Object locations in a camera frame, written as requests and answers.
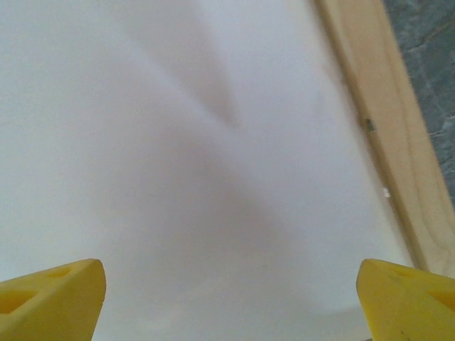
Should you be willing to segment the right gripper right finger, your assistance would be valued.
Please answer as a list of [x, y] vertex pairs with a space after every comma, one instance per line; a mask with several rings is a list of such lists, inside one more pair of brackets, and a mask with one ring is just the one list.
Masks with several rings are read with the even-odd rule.
[[455, 341], [455, 279], [366, 259], [356, 290], [372, 341]]

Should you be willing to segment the light wooden picture frame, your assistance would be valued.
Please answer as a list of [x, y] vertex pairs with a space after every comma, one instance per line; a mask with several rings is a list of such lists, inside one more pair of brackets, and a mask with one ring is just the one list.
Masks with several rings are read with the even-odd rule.
[[382, 0], [316, 0], [414, 264], [455, 278], [455, 209]]

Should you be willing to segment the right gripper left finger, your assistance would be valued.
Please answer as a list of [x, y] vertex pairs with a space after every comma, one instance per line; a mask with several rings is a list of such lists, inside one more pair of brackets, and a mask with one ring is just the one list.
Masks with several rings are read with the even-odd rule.
[[106, 287], [98, 259], [0, 282], [0, 341], [92, 341]]

